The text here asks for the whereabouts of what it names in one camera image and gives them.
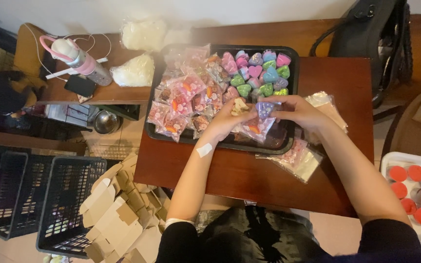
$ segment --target black tray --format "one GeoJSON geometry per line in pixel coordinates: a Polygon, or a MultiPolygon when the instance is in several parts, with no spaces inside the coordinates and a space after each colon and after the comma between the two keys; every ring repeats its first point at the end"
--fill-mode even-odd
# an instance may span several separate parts
{"type": "MultiPolygon", "coordinates": [[[[152,81],[152,89],[149,97],[149,105],[147,106],[147,115],[151,109],[152,100],[154,99],[155,87],[157,87],[162,79],[162,75],[167,67],[164,55],[166,55],[172,48],[185,48],[189,45],[184,44],[170,44],[162,49],[159,55],[154,57],[155,72],[152,81]]],[[[240,50],[244,50],[251,57],[254,53],[263,53],[266,49],[270,49],[278,53],[284,53],[291,58],[289,65],[290,77],[289,86],[287,87],[290,95],[297,94],[298,91],[298,74],[300,71],[300,61],[298,53],[289,47],[284,46],[251,46],[251,45],[211,45],[210,54],[217,54],[221,57],[224,52],[228,51],[233,56],[240,50]]],[[[171,137],[155,133],[155,124],[146,122],[144,125],[145,131],[149,137],[157,140],[173,141],[171,137]]],[[[235,135],[230,134],[217,146],[229,149],[243,150],[248,152],[258,152],[264,154],[283,154],[287,152],[293,144],[293,136],[295,133],[295,123],[292,121],[282,120],[275,123],[270,129],[264,144],[260,144],[252,139],[240,139],[235,141],[235,135]]],[[[193,139],[193,130],[186,129],[180,136],[180,142],[196,144],[197,140],[193,139]]]]}

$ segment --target black backpack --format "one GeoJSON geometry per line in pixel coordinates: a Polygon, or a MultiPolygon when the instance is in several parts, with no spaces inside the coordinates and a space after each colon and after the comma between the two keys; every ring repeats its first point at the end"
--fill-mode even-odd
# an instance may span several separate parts
{"type": "Polygon", "coordinates": [[[319,43],[335,32],[329,57],[368,57],[377,108],[396,80],[408,83],[412,78],[409,23],[406,0],[358,0],[342,22],[316,40],[310,56],[316,56],[319,43]]]}

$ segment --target black basket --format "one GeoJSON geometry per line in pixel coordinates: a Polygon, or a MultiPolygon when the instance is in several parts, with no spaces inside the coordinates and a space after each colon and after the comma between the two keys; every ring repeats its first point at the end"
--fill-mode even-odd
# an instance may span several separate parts
{"type": "MultiPolygon", "coordinates": [[[[161,53],[154,57],[155,62],[155,72],[152,81],[152,89],[149,96],[149,105],[147,106],[147,116],[152,106],[152,101],[154,100],[155,87],[157,87],[161,80],[162,75],[167,68],[167,65],[164,60],[164,55],[166,55],[172,48],[185,48],[187,45],[184,44],[170,44],[164,47],[161,53]]],[[[289,86],[287,87],[290,95],[297,94],[298,91],[298,75],[300,71],[300,60],[298,53],[289,47],[284,46],[251,46],[251,45],[210,45],[210,53],[217,53],[220,57],[224,52],[228,51],[233,56],[237,54],[238,51],[244,50],[251,57],[254,53],[260,52],[263,53],[266,49],[270,49],[277,53],[284,53],[285,55],[291,58],[291,63],[289,65],[290,77],[289,77],[289,86]]],[[[278,128],[272,128],[266,138],[264,144],[260,144],[254,140],[244,140],[236,141],[235,135],[230,134],[222,142],[217,144],[218,147],[243,150],[248,152],[258,152],[263,154],[283,154],[288,152],[292,147],[293,137],[295,134],[295,123],[292,121],[282,120],[277,124],[278,128]]],[[[146,122],[144,124],[144,129],[149,135],[149,137],[158,140],[172,141],[171,137],[155,133],[155,124],[146,122]]],[[[193,139],[193,131],[190,129],[184,130],[180,135],[180,142],[196,144],[197,140],[193,139]]]]}
{"type": "Polygon", "coordinates": [[[38,251],[87,259],[90,243],[82,224],[80,205],[94,182],[106,171],[107,161],[94,157],[53,159],[37,236],[38,251]]]}
{"type": "Polygon", "coordinates": [[[0,237],[38,231],[53,156],[5,152],[0,170],[0,237]]]}

